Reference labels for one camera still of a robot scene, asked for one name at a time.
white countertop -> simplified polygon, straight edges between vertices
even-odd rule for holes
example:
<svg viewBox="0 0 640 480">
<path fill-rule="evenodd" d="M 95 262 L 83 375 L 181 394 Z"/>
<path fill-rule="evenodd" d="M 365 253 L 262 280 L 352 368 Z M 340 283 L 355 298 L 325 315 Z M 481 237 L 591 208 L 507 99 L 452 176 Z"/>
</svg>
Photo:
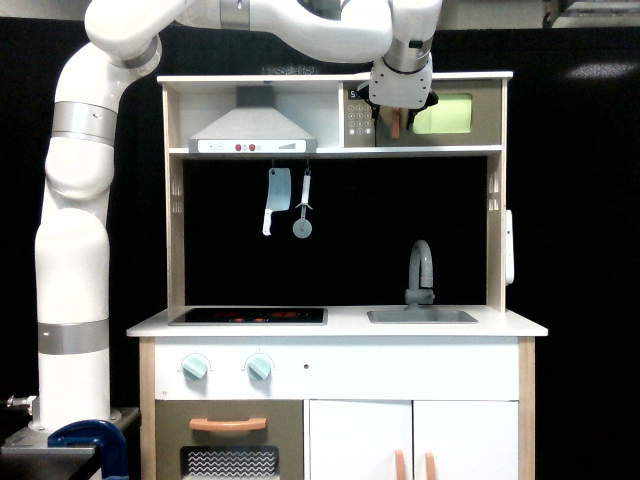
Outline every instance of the white countertop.
<svg viewBox="0 0 640 480">
<path fill-rule="evenodd" d="M 216 307 L 236 307 L 215 305 Z M 542 337 L 548 330 L 517 313 L 499 313 L 486 305 L 434 305 L 428 309 L 463 310 L 478 320 L 475 324 L 374 324 L 367 312 L 402 310 L 405 305 L 375 305 L 326 308 L 326 325 L 169 325 L 173 319 L 196 307 L 190 305 L 169 313 L 164 310 L 127 330 L 129 337 L 341 337 L 341 336 L 498 336 Z"/>
</svg>

knob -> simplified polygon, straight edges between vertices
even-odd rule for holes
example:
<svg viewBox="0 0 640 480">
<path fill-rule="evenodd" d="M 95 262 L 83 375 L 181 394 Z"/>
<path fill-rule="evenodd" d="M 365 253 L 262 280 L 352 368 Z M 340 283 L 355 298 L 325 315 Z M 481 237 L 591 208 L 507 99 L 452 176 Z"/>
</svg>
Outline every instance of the knob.
<svg viewBox="0 0 640 480">
<path fill-rule="evenodd" d="M 207 358 L 199 353 L 193 353 L 182 361 L 182 374 L 189 380 L 201 380 L 208 369 Z"/>
<path fill-rule="evenodd" d="M 247 360 L 247 374 L 253 380 L 266 380 L 271 374 L 271 362 L 266 355 L 256 354 Z"/>
</svg>

green screen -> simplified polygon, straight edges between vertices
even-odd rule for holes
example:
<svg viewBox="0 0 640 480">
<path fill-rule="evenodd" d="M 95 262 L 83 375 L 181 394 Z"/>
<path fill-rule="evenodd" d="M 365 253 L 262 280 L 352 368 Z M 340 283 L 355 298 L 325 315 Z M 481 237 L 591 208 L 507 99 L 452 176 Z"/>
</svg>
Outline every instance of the green screen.
<svg viewBox="0 0 640 480">
<path fill-rule="evenodd" d="M 438 103 L 416 115 L 413 132 L 470 133 L 471 95 L 466 93 L 439 95 Z"/>
</svg>

range hood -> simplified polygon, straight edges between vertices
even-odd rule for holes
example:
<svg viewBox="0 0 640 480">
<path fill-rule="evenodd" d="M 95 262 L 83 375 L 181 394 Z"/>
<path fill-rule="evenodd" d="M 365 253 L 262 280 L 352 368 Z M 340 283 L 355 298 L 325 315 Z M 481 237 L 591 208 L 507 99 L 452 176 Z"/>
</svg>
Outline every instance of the range hood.
<svg viewBox="0 0 640 480">
<path fill-rule="evenodd" d="M 317 140 L 273 105 L 273 87 L 236 87 L 236 108 L 189 138 L 189 153 L 314 153 Z"/>
</svg>

sink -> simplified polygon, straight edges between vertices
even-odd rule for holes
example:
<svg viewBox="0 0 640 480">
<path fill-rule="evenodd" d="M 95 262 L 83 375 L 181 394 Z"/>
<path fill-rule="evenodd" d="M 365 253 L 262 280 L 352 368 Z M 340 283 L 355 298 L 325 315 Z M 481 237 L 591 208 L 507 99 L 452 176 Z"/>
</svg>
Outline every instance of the sink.
<svg viewBox="0 0 640 480">
<path fill-rule="evenodd" d="M 383 310 L 367 312 L 371 323 L 478 323 L 462 310 Z"/>
</svg>

